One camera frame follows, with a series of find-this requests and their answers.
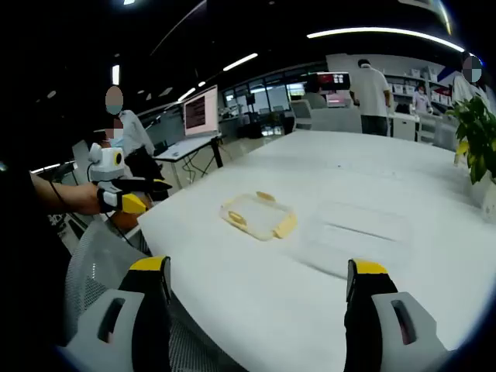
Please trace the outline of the person's left hand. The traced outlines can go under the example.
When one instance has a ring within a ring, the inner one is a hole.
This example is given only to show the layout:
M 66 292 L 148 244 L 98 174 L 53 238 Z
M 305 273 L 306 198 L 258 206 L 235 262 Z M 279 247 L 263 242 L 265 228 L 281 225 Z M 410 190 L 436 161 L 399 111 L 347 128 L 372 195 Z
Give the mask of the person's left hand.
M 98 200 L 98 188 L 92 183 L 76 187 L 75 209 L 82 215 L 97 215 L 102 212 Z

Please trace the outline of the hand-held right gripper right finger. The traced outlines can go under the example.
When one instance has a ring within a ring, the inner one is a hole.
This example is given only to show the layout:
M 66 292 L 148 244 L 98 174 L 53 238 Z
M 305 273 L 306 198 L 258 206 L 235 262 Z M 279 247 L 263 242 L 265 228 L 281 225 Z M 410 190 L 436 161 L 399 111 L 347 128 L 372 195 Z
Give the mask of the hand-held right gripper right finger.
M 436 320 L 380 264 L 348 260 L 345 371 L 438 371 L 451 357 Z

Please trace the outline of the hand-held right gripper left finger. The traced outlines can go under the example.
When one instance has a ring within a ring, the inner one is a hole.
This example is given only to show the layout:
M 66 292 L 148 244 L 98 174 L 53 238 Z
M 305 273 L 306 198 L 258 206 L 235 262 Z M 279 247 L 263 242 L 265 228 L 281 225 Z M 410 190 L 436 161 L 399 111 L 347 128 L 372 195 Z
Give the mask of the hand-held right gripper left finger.
M 136 261 L 79 318 L 59 353 L 75 371 L 170 371 L 171 259 Z

